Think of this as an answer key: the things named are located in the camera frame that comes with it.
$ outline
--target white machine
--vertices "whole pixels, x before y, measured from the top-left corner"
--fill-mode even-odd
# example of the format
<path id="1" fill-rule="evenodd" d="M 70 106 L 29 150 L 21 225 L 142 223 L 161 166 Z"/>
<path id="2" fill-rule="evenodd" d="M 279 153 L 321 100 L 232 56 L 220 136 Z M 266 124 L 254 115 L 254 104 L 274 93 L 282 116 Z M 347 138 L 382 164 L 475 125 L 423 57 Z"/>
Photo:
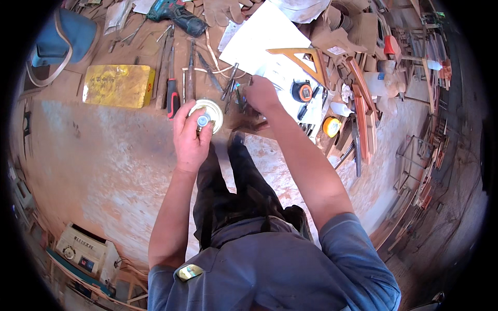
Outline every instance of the white machine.
<path id="1" fill-rule="evenodd" d="M 55 250 L 73 266 L 103 284 L 115 284 L 121 258 L 111 241 L 69 223 Z"/>

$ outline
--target floor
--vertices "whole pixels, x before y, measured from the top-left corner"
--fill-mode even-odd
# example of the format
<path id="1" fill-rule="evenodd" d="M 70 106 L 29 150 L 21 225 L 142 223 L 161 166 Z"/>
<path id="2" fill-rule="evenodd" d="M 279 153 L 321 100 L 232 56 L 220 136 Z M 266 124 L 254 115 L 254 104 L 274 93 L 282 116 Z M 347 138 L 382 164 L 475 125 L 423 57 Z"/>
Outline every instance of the floor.
<path id="1" fill-rule="evenodd" d="M 407 95 L 428 100 L 426 84 L 414 82 Z M 26 183 L 56 238 L 67 223 L 76 223 L 113 241 L 121 256 L 146 270 L 150 233 L 176 163 L 171 122 L 152 107 L 133 110 L 93 106 L 82 103 L 80 98 L 58 93 L 52 85 L 32 99 L 32 134 L 26 143 L 26 158 L 23 103 L 19 103 L 11 118 L 12 154 L 19 156 Z M 407 136 L 419 135 L 426 116 L 426 106 L 398 102 L 397 115 L 385 114 L 377 128 L 377 153 L 370 165 L 363 164 L 362 176 L 356 177 L 351 161 L 338 169 L 367 233 L 382 222 L 395 197 L 392 186 L 398 176 L 396 151 L 406 143 Z M 223 129 L 213 141 L 227 186 L 234 192 L 226 154 L 229 134 Z M 276 141 L 249 135 L 246 145 L 282 205 L 297 204 L 306 210 L 318 241 L 316 228 Z M 329 160 L 332 164 L 338 162 L 334 156 Z M 187 258 L 198 252 L 192 218 L 190 224 Z"/>

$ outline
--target man's right arm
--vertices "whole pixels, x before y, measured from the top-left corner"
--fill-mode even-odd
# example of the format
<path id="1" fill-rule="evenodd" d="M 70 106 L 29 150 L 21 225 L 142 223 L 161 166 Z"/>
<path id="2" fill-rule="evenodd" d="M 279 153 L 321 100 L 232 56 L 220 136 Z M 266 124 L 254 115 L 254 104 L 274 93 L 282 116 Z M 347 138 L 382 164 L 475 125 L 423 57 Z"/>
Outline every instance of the man's right arm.
<path id="1" fill-rule="evenodd" d="M 268 120 L 318 231 L 334 216 L 354 213 L 339 175 L 285 111 L 271 81 L 253 76 L 252 82 L 246 89 L 248 102 Z"/>

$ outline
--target yellow box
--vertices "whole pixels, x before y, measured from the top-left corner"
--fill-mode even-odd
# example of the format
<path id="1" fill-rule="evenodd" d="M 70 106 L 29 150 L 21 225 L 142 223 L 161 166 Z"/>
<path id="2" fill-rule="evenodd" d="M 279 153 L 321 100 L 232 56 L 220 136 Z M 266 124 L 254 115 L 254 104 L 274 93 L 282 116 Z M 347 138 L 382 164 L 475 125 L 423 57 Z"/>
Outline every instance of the yellow box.
<path id="1" fill-rule="evenodd" d="M 144 65 L 89 66 L 83 102 L 142 108 L 150 102 L 155 70 Z"/>

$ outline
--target leather glove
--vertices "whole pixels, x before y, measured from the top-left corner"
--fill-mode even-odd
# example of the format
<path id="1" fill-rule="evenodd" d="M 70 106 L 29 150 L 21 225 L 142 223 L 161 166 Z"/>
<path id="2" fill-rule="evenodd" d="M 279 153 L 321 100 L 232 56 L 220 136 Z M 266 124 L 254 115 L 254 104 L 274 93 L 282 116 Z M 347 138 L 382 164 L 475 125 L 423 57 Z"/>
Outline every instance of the leather glove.
<path id="1" fill-rule="evenodd" d="M 216 25 L 228 26 L 228 19 L 237 24 L 244 21 L 239 3 L 252 6 L 250 0 L 204 0 L 204 15 L 210 27 Z"/>

